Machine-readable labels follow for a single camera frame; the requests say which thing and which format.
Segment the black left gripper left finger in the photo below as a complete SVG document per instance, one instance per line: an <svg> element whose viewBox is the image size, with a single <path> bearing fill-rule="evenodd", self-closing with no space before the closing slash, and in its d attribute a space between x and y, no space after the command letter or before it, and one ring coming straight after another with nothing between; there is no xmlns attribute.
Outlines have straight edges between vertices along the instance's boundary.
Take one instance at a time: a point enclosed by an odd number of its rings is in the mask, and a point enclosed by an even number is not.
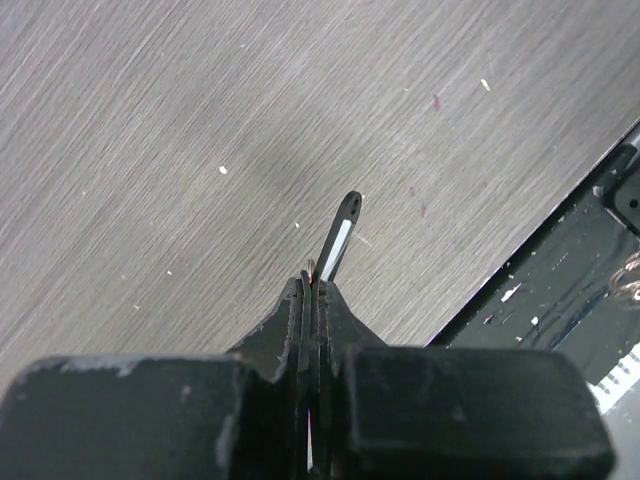
<svg viewBox="0 0 640 480"><path fill-rule="evenodd" d="M312 287L218 355L50 356L1 403L5 479L304 479Z"/></svg>

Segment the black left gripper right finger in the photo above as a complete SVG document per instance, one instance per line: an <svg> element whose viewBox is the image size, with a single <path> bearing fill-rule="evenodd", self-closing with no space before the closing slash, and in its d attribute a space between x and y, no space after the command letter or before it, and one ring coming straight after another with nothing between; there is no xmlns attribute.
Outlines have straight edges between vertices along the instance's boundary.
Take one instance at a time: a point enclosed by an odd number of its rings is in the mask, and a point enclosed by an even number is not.
<svg viewBox="0 0 640 480"><path fill-rule="evenodd" d="M556 352L395 347L317 292L313 471L326 479L605 479L615 449Z"/></svg>

